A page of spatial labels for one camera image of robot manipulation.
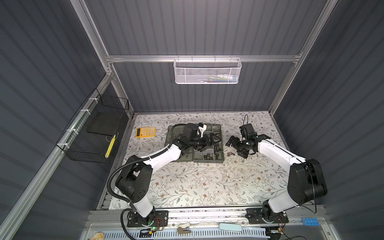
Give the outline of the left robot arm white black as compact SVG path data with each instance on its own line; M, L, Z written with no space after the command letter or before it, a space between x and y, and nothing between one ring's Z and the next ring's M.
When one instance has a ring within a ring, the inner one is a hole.
M189 149L202 152L222 142L219 135L207 133L206 130L207 126L202 123L172 126L171 140L163 149L146 157L132 155L110 175L109 183L118 175L115 186L122 195L116 194L111 186L108 192L115 198L129 203L138 217L146 220L153 217L155 207L147 196L153 173L177 161Z

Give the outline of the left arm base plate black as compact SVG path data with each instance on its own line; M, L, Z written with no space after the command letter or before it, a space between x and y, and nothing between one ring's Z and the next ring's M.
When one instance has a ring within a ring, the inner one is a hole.
M168 219L169 211L154 210L147 217L142 217L138 213L129 213L127 227L166 227Z

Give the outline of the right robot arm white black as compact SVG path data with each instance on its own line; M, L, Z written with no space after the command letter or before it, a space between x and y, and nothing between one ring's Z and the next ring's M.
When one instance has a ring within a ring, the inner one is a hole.
M242 138L231 136L227 147L233 147L244 159L251 155L250 151L263 154L289 174L287 189L263 203L262 218L266 222L274 222L286 210L315 201L328 193L317 160L307 160L282 148L267 135L258 135L252 124L240 126L240 132Z

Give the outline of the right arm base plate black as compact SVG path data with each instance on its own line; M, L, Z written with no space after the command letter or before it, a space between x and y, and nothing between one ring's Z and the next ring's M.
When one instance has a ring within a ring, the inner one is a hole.
M287 224L289 222L287 214L280 212L274 213L268 208L247 208L245 217L250 224Z

